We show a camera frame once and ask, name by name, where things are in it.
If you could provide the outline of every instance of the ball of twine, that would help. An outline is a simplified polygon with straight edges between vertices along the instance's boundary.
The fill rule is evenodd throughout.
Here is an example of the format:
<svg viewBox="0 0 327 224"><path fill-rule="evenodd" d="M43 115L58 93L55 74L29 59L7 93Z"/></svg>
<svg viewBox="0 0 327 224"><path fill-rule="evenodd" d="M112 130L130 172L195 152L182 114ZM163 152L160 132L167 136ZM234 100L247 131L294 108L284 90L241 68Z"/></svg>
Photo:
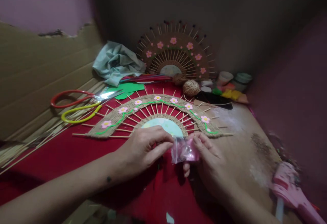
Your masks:
<svg viewBox="0 0 327 224"><path fill-rule="evenodd" d="M200 86L195 80L187 80L183 85L183 92L186 96L196 96L200 92Z"/></svg>
<svg viewBox="0 0 327 224"><path fill-rule="evenodd" d="M173 76L173 82L177 86L183 85L187 81L187 78L185 77L184 74L175 74Z"/></svg>

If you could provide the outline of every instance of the yellow scissor handle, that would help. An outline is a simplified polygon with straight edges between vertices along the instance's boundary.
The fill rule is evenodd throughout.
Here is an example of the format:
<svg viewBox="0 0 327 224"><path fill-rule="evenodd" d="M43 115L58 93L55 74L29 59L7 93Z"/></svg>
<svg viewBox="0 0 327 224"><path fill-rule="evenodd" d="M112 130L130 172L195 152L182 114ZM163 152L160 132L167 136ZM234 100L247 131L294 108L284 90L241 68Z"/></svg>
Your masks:
<svg viewBox="0 0 327 224"><path fill-rule="evenodd" d="M61 115L61 119L63 121L65 121L66 123L70 123L70 124L79 124L79 123L82 123L82 122L85 122L91 118L93 118L95 116L95 113L98 112L100 110L100 108L102 107L102 105L99 105L100 102L96 103L96 104L93 104L93 105L89 105L89 106L84 106L84 107L79 107L79 108L73 108L71 110L68 110L67 112L64 112L62 115ZM95 107L99 105L95 110L94 112L88 116L87 118L85 119L82 119L82 120L77 120L77 121L74 121L74 120L68 120L66 119L66 115L69 114L69 113L72 113L72 112L75 112L75 111L78 111L78 110L83 110L83 109L87 109L87 108L91 108L91 107Z"/></svg>

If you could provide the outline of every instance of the crumpled fabric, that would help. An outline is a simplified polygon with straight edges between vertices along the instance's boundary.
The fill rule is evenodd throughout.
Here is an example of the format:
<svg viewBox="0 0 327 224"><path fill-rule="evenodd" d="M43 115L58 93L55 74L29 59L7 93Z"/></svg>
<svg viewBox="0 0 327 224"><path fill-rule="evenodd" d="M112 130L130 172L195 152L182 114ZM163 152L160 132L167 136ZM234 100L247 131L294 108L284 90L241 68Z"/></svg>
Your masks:
<svg viewBox="0 0 327 224"><path fill-rule="evenodd" d="M118 87L123 77L143 74L145 63L124 45L108 41L96 57L93 69L105 79L106 84Z"/></svg>

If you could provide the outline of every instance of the pink item in plastic bag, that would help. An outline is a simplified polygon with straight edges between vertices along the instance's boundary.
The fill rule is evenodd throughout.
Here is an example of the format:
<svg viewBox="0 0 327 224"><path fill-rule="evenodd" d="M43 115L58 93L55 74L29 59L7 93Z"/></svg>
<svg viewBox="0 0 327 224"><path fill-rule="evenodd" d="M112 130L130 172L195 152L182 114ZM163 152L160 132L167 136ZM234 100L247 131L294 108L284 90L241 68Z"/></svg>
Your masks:
<svg viewBox="0 0 327 224"><path fill-rule="evenodd" d="M193 144L193 139L187 140L183 137L175 137L171 148L171 162L177 164L183 161L198 161L199 153Z"/></svg>

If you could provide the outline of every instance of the purple wall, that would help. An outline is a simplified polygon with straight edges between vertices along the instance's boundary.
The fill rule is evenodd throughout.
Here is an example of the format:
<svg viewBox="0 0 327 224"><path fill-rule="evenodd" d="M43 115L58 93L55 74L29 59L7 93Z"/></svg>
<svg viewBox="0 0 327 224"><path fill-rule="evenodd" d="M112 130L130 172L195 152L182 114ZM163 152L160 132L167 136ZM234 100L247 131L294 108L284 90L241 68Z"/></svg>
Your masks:
<svg viewBox="0 0 327 224"><path fill-rule="evenodd" d="M302 166L302 189L327 220L327 11L256 78L248 92L266 132Z"/></svg>
<svg viewBox="0 0 327 224"><path fill-rule="evenodd" d="M1 21L35 33L75 35L91 19L89 0L0 0Z"/></svg>

